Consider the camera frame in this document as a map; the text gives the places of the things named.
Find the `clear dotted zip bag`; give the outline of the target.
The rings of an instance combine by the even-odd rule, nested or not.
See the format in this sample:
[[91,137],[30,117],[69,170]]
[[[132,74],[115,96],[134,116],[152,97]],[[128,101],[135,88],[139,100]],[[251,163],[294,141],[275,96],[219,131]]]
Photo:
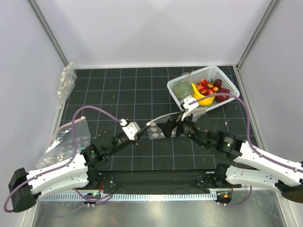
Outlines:
[[170,138],[173,130],[176,129],[186,117],[187,113],[184,111],[168,113],[152,119],[147,122],[145,126],[151,127],[152,124],[155,123],[156,127],[163,133],[164,137]]

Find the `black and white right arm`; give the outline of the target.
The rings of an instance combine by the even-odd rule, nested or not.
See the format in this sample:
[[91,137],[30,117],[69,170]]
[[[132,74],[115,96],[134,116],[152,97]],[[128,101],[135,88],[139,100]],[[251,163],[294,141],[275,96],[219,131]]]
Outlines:
[[221,131],[211,119],[212,127],[197,126],[190,118],[170,117],[157,126],[166,138],[185,135],[203,149],[229,161],[250,166],[249,170],[230,165],[217,165],[214,184],[247,184],[279,191],[281,196],[293,202],[303,201],[303,164],[268,153],[249,139],[240,140],[235,135]]

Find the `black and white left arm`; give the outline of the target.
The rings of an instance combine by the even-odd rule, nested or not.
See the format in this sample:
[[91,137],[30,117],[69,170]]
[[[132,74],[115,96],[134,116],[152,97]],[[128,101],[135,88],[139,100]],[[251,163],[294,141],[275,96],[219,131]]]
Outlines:
[[8,184],[10,194],[4,202],[4,210],[19,213],[54,193],[70,189],[96,189],[100,185],[100,169],[108,158],[128,145],[136,144],[148,128],[147,125],[138,126],[131,122],[108,145],[90,144],[75,156],[42,169],[29,172],[24,168],[16,170]]

